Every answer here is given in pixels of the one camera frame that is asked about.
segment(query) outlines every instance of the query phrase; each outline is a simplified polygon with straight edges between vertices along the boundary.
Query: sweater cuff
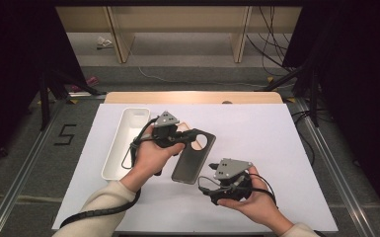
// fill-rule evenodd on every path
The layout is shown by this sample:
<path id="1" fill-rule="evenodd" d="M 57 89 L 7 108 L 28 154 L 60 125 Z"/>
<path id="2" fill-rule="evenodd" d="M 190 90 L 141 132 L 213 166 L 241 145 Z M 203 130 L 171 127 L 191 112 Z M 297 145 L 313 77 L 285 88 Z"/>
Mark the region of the sweater cuff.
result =
<path id="1" fill-rule="evenodd" d="M 136 193 L 126 188 L 120 181 L 110 181 L 109 187 L 115 190 L 118 194 L 121 194 L 129 202 L 132 202 L 136 197 Z"/>
<path id="2" fill-rule="evenodd" d="M 315 232 L 310 229 L 309 226 L 303 223 L 297 223 L 293 225 L 287 232 L 285 232 L 280 237 L 309 237 L 317 236 Z"/>

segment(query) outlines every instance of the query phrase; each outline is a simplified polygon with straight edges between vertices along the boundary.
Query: gray floor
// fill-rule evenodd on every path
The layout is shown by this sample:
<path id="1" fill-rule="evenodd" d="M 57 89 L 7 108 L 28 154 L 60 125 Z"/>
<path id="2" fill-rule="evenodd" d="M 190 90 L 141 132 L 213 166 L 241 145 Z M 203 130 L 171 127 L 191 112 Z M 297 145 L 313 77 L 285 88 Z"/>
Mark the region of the gray floor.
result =
<path id="1" fill-rule="evenodd" d="M 97 38 L 110 39 L 107 34 L 71 34 L 84 74 L 98 76 L 101 91 L 253 91 L 267 84 L 269 74 L 264 70 L 262 58 L 248 43 L 242 63 L 234 63 L 230 41 L 224 34 L 139 34 L 132 47 L 133 54 L 127 63 L 118 64 L 112 49 L 96 50 Z M 260 48 L 264 45 L 258 36 L 251 39 Z M 285 38 L 279 36 L 281 43 Z M 278 59 L 274 48 L 267 53 Z M 268 71 L 284 74 L 285 71 L 269 61 Z M 290 97 L 290 83 L 278 89 L 283 98 Z M 57 214 L 62 198 L 76 168 L 98 105 L 103 100 L 79 100 L 76 104 L 61 106 L 49 131 L 48 138 L 18 200 L 6 220 L 0 236 L 50 236 L 52 220 Z M 287 103 L 291 113 L 299 110 L 297 103 Z M 6 145 L 7 157 L 0 157 L 0 202 L 10 189 L 26 157 L 29 156 L 39 134 L 40 110 L 38 99 L 30 106 L 31 114 L 25 115 L 11 141 Z M 337 124 L 328 112 L 319 113 L 320 130 L 340 165 L 343 175 L 366 213 L 369 223 L 380 236 L 380 199 L 369 185 L 365 175 L 352 163 L 351 154 Z M 70 145 L 56 146 L 68 138 L 59 137 L 65 124 L 74 134 Z M 301 132 L 313 147 L 316 160 L 313 165 L 318 182 L 340 231 L 327 236 L 359 236 L 348 209 L 304 121 L 298 124 Z M 312 159 L 312 150 L 304 143 Z"/>

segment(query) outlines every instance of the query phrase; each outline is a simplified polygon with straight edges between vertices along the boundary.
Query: wire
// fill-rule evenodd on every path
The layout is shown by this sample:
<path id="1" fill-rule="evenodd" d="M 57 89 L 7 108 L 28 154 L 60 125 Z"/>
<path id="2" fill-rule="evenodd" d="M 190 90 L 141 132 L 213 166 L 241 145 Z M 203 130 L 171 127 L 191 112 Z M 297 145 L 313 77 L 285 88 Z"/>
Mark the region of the wire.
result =
<path id="1" fill-rule="evenodd" d="M 269 55 L 267 55 L 263 50 L 260 50 L 252 41 L 251 41 L 251 38 L 249 38 L 249 36 L 248 35 L 246 35 L 246 38 L 248 39 L 248 41 L 251 43 L 251 45 L 262 55 L 262 56 L 264 56 L 264 57 L 266 57 L 267 59 L 269 59 L 270 61 L 272 61 L 273 63 L 275 63 L 276 65 L 278 65 L 278 66 L 280 66 L 282 69 L 284 69 L 284 70 L 286 70 L 286 71 L 288 71 L 288 72 L 290 72 L 290 70 L 289 69 L 287 69 L 287 68 L 284 68 L 283 66 L 282 66 L 282 64 L 281 63 L 279 63 L 279 62 L 277 62 L 277 61 L 275 61 L 274 59 L 272 59 Z"/>
<path id="2" fill-rule="evenodd" d="M 267 37 L 266 37 L 266 43 L 268 42 L 268 39 L 269 39 L 269 34 L 267 35 Z M 266 69 L 266 66 L 265 66 L 265 64 L 264 64 L 264 56 L 266 55 L 265 54 L 265 51 L 266 51 L 266 43 L 264 44 L 264 48 L 263 48 L 263 68 L 264 68 L 264 70 L 267 72 L 267 73 L 269 73 L 270 75 L 272 75 L 272 76 L 284 76 L 284 75 L 277 75 L 277 74 L 273 74 L 273 73 L 271 73 L 271 72 L 269 72 L 267 69 Z M 281 68 L 284 68 L 283 66 L 282 66 L 282 64 L 280 64 L 280 63 L 276 63 L 277 65 L 279 65 Z"/>
<path id="3" fill-rule="evenodd" d="M 252 174 L 252 173 L 249 173 L 249 175 L 257 176 L 257 177 L 259 177 L 261 180 L 263 180 L 263 181 L 266 183 L 266 185 L 269 187 L 270 192 L 275 196 L 272 187 L 270 186 L 269 182 L 268 182 L 266 179 L 264 179 L 264 177 L 262 177 L 262 176 L 260 176 L 260 175 L 257 175 L 257 174 Z"/>
<path id="4" fill-rule="evenodd" d="M 159 117 L 152 118 L 149 120 L 143 128 L 140 130 L 140 133 L 134 138 L 134 140 L 130 143 L 129 150 L 130 150 L 130 156 L 131 156 L 131 167 L 134 167 L 134 163 L 137 159 L 136 153 L 137 153 L 137 147 L 141 144 L 141 142 L 146 141 L 142 140 L 141 137 L 143 136 L 144 131 L 149 127 L 150 124 L 155 122 Z"/>
<path id="5" fill-rule="evenodd" d="M 129 152 L 130 152 L 130 147 L 128 147 L 127 152 L 125 152 L 125 155 L 124 155 L 124 157 L 122 158 L 122 161 L 121 161 L 121 167 L 123 169 L 126 169 L 126 170 L 131 170 L 131 168 L 133 168 L 131 165 L 130 165 L 130 167 L 125 167 L 124 166 L 125 159 L 127 158 L 127 155 L 128 155 Z"/>
<path id="6" fill-rule="evenodd" d="M 279 54 L 279 52 L 281 53 L 281 55 L 284 57 L 284 60 L 285 61 L 287 61 L 287 59 L 285 58 L 285 54 L 284 54 L 284 52 L 282 51 L 282 49 L 284 48 L 284 47 L 282 47 L 282 46 L 280 46 L 279 45 L 279 43 L 278 43 L 278 40 L 276 40 L 276 38 L 275 38 L 275 35 L 274 35 L 274 31 L 273 31 L 273 17 L 274 17 L 274 14 L 275 14 L 275 7 L 274 6 L 272 6 L 272 7 L 270 7 L 269 8 L 269 10 L 270 10 L 270 24 L 268 24 L 268 21 L 266 20 L 266 17 L 265 17 L 265 15 L 264 15 L 264 12 L 263 12 L 263 9 L 261 8 L 261 6 L 259 7 L 260 8 L 260 12 L 261 12 L 261 15 L 263 16 L 263 19 L 264 19 L 264 21 L 265 21 L 265 23 L 266 23 L 266 27 L 267 27 L 267 29 L 268 29 L 268 35 L 267 35 L 267 38 L 265 39 L 265 41 L 266 41 L 266 43 L 268 42 L 268 43 L 270 43 L 269 41 L 268 41 L 268 39 L 269 39 L 269 35 L 271 35 L 272 36 L 272 40 L 273 40 L 273 43 L 270 43 L 270 44 L 272 44 L 272 45 L 274 45 L 275 46 L 275 51 L 276 51 L 276 54 L 278 55 L 278 57 L 279 57 L 279 60 L 281 60 L 281 63 L 282 63 L 282 58 L 281 58 L 281 56 L 280 56 L 280 54 Z M 285 36 L 285 34 L 282 34 L 284 37 L 285 37 L 285 39 L 287 40 L 287 42 L 289 43 L 289 40 L 288 40 L 288 38 Z"/>
<path id="7" fill-rule="evenodd" d="M 138 62 L 138 59 L 134 56 L 133 52 L 131 51 L 131 48 L 128 47 L 127 43 L 125 42 L 124 38 L 122 36 L 119 36 L 121 38 L 121 40 L 123 41 L 126 49 L 129 51 L 131 57 Z M 160 80 L 160 81 L 163 81 L 163 82 L 168 82 L 168 83 L 187 83 L 187 84 L 194 84 L 194 85 L 198 85 L 198 84 L 215 84 L 215 85 L 224 85 L 224 86 L 235 86 L 235 85 L 240 85 L 240 86 L 251 86 L 251 87 L 258 87 L 258 88 L 265 88 L 267 87 L 267 85 L 255 85 L 255 84 L 250 84 L 250 83 L 222 83 L 222 82 L 214 82 L 214 81 L 210 81 L 210 82 L 191 82 L 191 81 L 175 81 L 175 80 L 167 80 L 167 79 L 163 79 L 161 77 L 158 77 L 158 76 L 150 76 L 150 75 L 147 75 L 146 73 L 143 72 L 143 70 L 141 69 L 140 66 L 137 66 L 138 67 L 138 70 L 140 71 L 140 73 L 147 77 L 147 78 L 152 78 L 152 79 L 157 79 L 157 80 Z"/>
<path id="8" fill-rule="evenodd" d="M 87 210 L 87 211 L 83 211 L 83 212 L 71 215 L 67 217 L 65 220 L 63 220 L 63 222 L 60 224 L 60 229 L 67 224 L 70 224 L 72 222 L 75 222 L 81 219 L 90 218 L 94 216 L 112 215 L 112 214 L 117 214 L 117 213 L 126 211 L 132 208 L 137 203 L 137 201 L 140 198 L 140 194 L 141 194 L 141 189 L 137 191 L 134 197 L 134 200 L 132 202 L 128 202 L 124 205 L 120 205 L 113 208 L 106 208 L 106 209 Z"/>
<path id="9" fill-rule="evenodd" d="M 199 183 L 199 180 L 200 180 L 201 178 L 210 181 L 211 183 L 213 183 L 214 185 L 216 185 L 216 186 L 218 186 L 218 187 L 220 187 L 220 188 L 223 188 L 223 189 L 227 189 L 227 188 L 229 188 L 229 190 L 230 190 L 230 186 L 222 186 L 222 185 L 220 185 L 219 183 L 213 181 L 212 179 L 210 179 L 210 178 L 208 178 L 208 177 L 206 177 L 206 176 L 199 176 L 199 177 L 198 177 L 197 182 L 198 182 L 198 186 L 199 186 L 199 187 L 201 187 L 201 185 L 200 185 L 200 183 Z"/>
<path id="10" fill-rule="evenodd" d="M 285 37 L 285 40 L 287 40 L 288 43 L 290 43 L 290 40 L 288 40 L 287 36 L 285 34 L 282 34 Z"/>
<path id="11" fill-rule="evenodd" d="M 270 41 L 267 41 L 263 36 L 261 36 L 261 34 L 258 34 L 258 36 L 260 36 L 260 38 L 261 38 L 263 41 L 265 41 L 266 43 L 268 43 L 268 44 L 270 44 L 270 45 L 272 45 L 272 46 L 277 46 L 277 47 L 279 47 L 279 48 L 282 48 L 282 49 L 287 50 L 286 47 L 283 47 L 283 46 L 280 46 L 280 45 L 276 45 L 276 44 L 274 44 L 274 43 L 272 43 L 272 42 L 270 42 Z"/>
<path id="12" fill-rule="evenodd" d="M 313 147 L 309 143 L 309 141 L 307 141 L 307 139 L 304 137 L 304 135 L 300 132 L 300 130 L 298 129 L 298 126 L 297 126 L 297 124 L 298 124 L 299 121 L 301 121 L 302 119 L 304 119 L 304 118 L 306 118 L 306 117 L 308 117 L 310 115 L 310 111 L 298 112 L 298 113 L 295 113 L 295 114 L 293 114 L 291 116 L 294 117 L 294 116 L 297 116 L 297 115 L 301 115 L 301 116 L 295 121 L 294 126 L 297 129 L 297 132 L 300 135 L 300 137 L 304 140 L 304 142 L 306 142 L 306 144 L 310 148 L 310 151 L 312 152 L 312 160 L 310 161 L 310 165 L 313 167 L 313 165 L 315 164 L 315 160 L 316 160 L 315 150 L 313 149 Z"/>

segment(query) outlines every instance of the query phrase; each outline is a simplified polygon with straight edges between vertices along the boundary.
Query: person's left hand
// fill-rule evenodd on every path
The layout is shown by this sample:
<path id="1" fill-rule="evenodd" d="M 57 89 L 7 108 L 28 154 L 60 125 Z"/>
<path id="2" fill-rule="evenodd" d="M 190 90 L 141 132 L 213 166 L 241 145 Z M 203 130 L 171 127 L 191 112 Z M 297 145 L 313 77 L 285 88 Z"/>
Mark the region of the person's left hand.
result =
<path id="1" fill-rule="evenodd" d="M 144 134 L 152 134 L 152 131 L 153 125 L 147 127 Z M 131 191 L 137 192 L 150 177 L 163 169 L 169 158 L 179 154 L 184 147 L 182 143 L 161 148 L 151 140 L 141 142 L 134 167 L 120 181 Z"/>

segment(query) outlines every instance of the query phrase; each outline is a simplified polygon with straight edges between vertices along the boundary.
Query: black cable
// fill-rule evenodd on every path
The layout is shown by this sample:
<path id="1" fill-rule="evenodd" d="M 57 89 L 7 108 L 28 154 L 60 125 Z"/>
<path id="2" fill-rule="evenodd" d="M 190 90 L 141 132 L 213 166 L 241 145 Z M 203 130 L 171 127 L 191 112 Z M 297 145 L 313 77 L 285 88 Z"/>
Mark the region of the black cable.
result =
<path id="1" fill-rule="evenodd" d="M 278 52 L 278 50 L 280 51 L 280 53 L 281 53 L 281 55 L 284 57 L 284 59 L 285 59 L 285 61 L 287 61 L 287 59 L 285 58 L 285 53 L 282 51 L 282 49 L 283 49 L 283 47 L 281 47 L 280 45 L 279 45 L 279 43 L 278 43 L 278 40 L 276 40 L 276 38 L 275 38 L 275 35 L 274 35 L 274 33 L 273 33 L 273 17 L 274 17 L 274 15 L 275 15 L 275 7 L 274 6 L 272 6 L 272 7 L 270 7 L 269 8 L 269 10 L 270 10 L 270 24 L 268 24 L 268 22 L 267 22 L 267 20 L 266 20 L 266 17 L 265 17 L 265 15 L 264 15 L 264 13 L 263 13 L 263 10 L 262 10 L 262 8 L 261 7 L 259 7 L 260 8 L 260 12 L 261 12 L 261 15 L 263 16 L 263 19 L 264 19 L 264 21 L 265 21 L 265 23 L 266 23 L 266 27 L 267 27 L 267 29 L 268 29 L 268 37 L 267 38 L 269 38 L 269 35 L 271 35 L 272 36 L 272 40 L 273 40 L 273 42 L 274 42 L 274 46 L 275 46 L 275 51 L 276 51 L 276 54 L 278 55 L 278 57 L 279 57 L 279 60 L 281 61 L 281 63 L 282 63 L 282 58 L 281 58 L 281 56 L 279 55 L 279 52 Z M 289 43 L 289 40 L 288 40 L 288 38 L 285 36 L 285 34 L 283 34 L 283 36 L 285 37 L 285 39 L 288 41 L 288 43 Z"/>
<path id="2" fill-rule="evenodd" d="M 259 189 L 259 188 L 252 188 L 252 187 L 249 187 L 249 188 L 247 188 L 247 187 L 236 187 L 235 189 L 236 190 L 241 190 L 241 191 L 259 192 L 259 193 L 266 194 L 266 195 L 268 195 L 272 199 L 273 203 L 275 203 L 275 205 L 276 205 L 275 195 L 272 194 L 268 190 Z"/>
<path id="3" fill-rule="evenodd" d="M 276 205 L 275 193 L 273 192 L 272 186 L 269 184 L 269 182 L 268 182 L 266 179 L 264 179 L 264 177 L 262 177 L 262 176 L 260 176 L 260 175 L 257 175 L 257 174 L 251 174 L 251 173 L 249 173 L 249 175 L 257 176 L 257 177 L 259 177 L 262 181 L 264 181 L 264 182 L 266 183 L 266 185 L 267 185 L 267 186 L 269 187 L 269 189 L 270 189 L 270 192 L 267 192 L 266 194 L 268 194 L 268 195 L 272 198 L 273 202 L 274 202 L 275 205 Z"/>
<path id="4" fill-rule="evenodd" d="M 70 224 L 72 222 L 75 222 L 81 219 L 96 217 L 96 216 L 103 216 L 103 215 L 117 214 L 117 213 L 126 211 L 137 203 L 137 201 L 140 198 L 140 194 L 141 194 L 141 189 L 137 191 L 136 196 L 132 202 L 126 203 L 121 206 L 107 208 L 107 209 L 88 210 L 88 211 L 71 215 L 60 224 L 60 229 L 67 224 Z"/>
<path id="5" fill-rule="evenodd" d="M 267 55 L 263 50 L 260 50 L 252 41 L 251 41 L 251 39 L 249 38 L 249 36 L 248 35 L 246 35 L 246 37 L 247 37 L 247 39 L 248 39 L 248 41 L 251 43 L 251 45 L 260 53 L 260 54 L 262 54 L 264 57 L 266 57 L 267 59 L 269 59 L 270 61 L 272 61 L 273 63 L 275 63 L 276 65 L 278 65 L 278 66 L 280 66 L 280 67 L 282 67 L 283 69 L 285 69 L 286 71 L 288 71 L 288 72 L 290 72 L 290 70 L 289 69 L 287 69 L 287 68 L 284 68 L 283 66 L 282 66 L 282 64 L 281 63 L 279 63 L 279 62 L 277 62 L 277 61 L 275 61 L 274 59 L 272 59 L 269 55 Z"/>
<path id="6" fill-rule="evenodd" d="M 262 55 L 262 64 L 263 64 L 263 68 L 264 70 L 266 71 L 266 73 L 268 73 L 269 75 L 272 75 L 272 76 L 284 76 L 284 75 L 277 75 L 277 74 L 274 74 L 274 73 L 271 73 L 269 72 L 265 65 L 264 65 L 264 57 L 266 57 L 267 59 L 269 59 L 270 61 L 272 61 L 273 63 L 275 63 L 276 65 L 280 66 L 282 69 L 288 71 L 288 72 L 291 72 L 289 69 L 283 67 L 280 63 L 278 63 L 277 61 L 273 60 L 270 56 L 268 56 L 266 53 L 264 53 L 262 50 L 260 50 L 252 41 L 251 39 L 249 38 L 248 35 L 246 35 L 248 41 L 251 43 L 251 45 L 254 47 L 254 49 L 257 50 L 257 52 L 259 52 L 261 55 Z"/>
<path id="7" fill-rule="evenodd" d="M 324 109 L 324 108 L 318 108 L 316 109 L 317 112 L 326 112 L 327 109 Z M 297 112 L 297 113 L 294 113 L 292 114 L 291 116 L 294 117 L 296 115 L 299 115 L 299 114 L 304 114 L 304 113 L 309 113 L 309 111 L 306 111 L 306 112 Z M 318 119 L 322 120 L 322 121 L 325 121 L 325 122 L 330 122 L 330 123 L 334 123 L 335 121 L 331 118 L 331 119 L 326 119 L 326 118 L 322 118 L 322 117 L 319 117 L 317 116 Z"/>
<path id="8" fill-rule="evenodd" d="M 305 112 L 299 112 L 299 113 L 295 113 L 293 114 L 292 116 L 296 116 L 296 115 L 300 115 L 301 116 L 297 119 L 297 121 L 294 123 L 294 126 L 295 128 L 297 129 L 297 132 L 298 134 L 300 135 L 300 137 L 304 140 L 304 142 L 306 142 L 306 144 L 309 146 L 310 148 L 310 151 L 312 152 L 312 160 L 310 161 L 310 165 L 313 166 L 315 164 L 315 160 L 316 160 L 316 154 L 315 154 L 315 150 L 313 149 L 312 145 L 307 141 L 307 139 L 303 136 L 303 134 L 300 132 L 300 130 L 298 129 L 297 127 L 297 124 L 299 121 L 301 121 L 302 119 L 306 118 L 307 116 L 310 115 L 310 111 L 305 111 Z"/>
<path id="9" fill-rule="evenodd" d="M 285 40 L 287 40 L 288 44 L 290 44 L 290 40 L 288 40 L 287 36 L 285 34 L 282 34 L 285 37 Z"/>
<path id="10" fill-rule="evenodd" d="M 141 131 L 139 132 L 139 134 L 136 136 L 136 138 L 134 138 L 133 142 L 131 142 L 130 147 L 127 150 L 127 153 L 125 154 L 125 157 L 126 157 L 127 154 L 128 154 L 128 152 L 130 152 L 130 155 L 131 155 L 131 167 L 130 168 L 126 168 L 126 167 L 123 166 L 123 162 L 125 160 L 125 157 L 124 157 L 123 161 L 121 162 L 121 167 L 123 167 L 124 169 L 131 169 L 132 167 L 134 167 L 134 163 L 135 163 L 135 159 L 136 159 L 137 147 L 141 144 L 142 141 L 152 140 L 152 139 L 144 139 L 144 140 L 142 140 L 141 137 L 143 136 L 143 133 L 147 129 L 147 127 L 149 127 L 149 125 L 152 124 L 153 122 L 155 122 L 157 119 L 158 119 L 158 117 L 152 118 L 151 120 L 149 120 L 143 126 L 143 128 L 141 129 Z M 65 225 L 67 225 L 69 223 L 72 223 L 72 222 L 75 222 L 77 220 L 80 220 L 80 219 L 89 218 L 89 217 L 95 217 L 95 216 L 102 216 L 102 215 L 117 214 L 117 213 L 126 211 L 126 210 L 130 209 L 132 206 L 134 206 L 137 203 L 138 199 L 140 198 L 140 194 L 141 194 L 141 189 L 137 191 L 136 196 L 135 196 L 135 198 L 134 198 L 134 200 L 132 202 L 129 202 L 129 203 L 121 205 L 121 206 L 117 206 L 117 207 L 113 207 L 113 208 L 106 208 L 106 209 L 88 210 L 88 211 L 84 211 L 84 212 L 80 212 L 80 213 L 71 215 L 70 217 L 66 218 L 61 223 L 60 228 L 62 228 L 63 226 L 65 226 Z"/>
<path id="11" fill-rule="evenodd" d="M 266 39 L 263 37 L 263 36 L 261 36 L 261 34 L 258 34 L 258 36 L 260 36 L 260 38 L 263 40 L 263 41 L 266 41 Z M 280 46 L 280 45 L 276 45 L 276 44 L 274 44 L 274 43 L 272 43 L 272 42 L 270 42 L 270 41 L 266 41 L 268 44 L 270 44 L 270 45 L 272 45 L 272 46 L 277 46 L 277 47 L 279 47 L 279 48 L 282 48 L 282 49 L 284 49 L 284 50 L 287 50 L 287 48 L 286 47 L 283 47 L 283 46 Z"/>

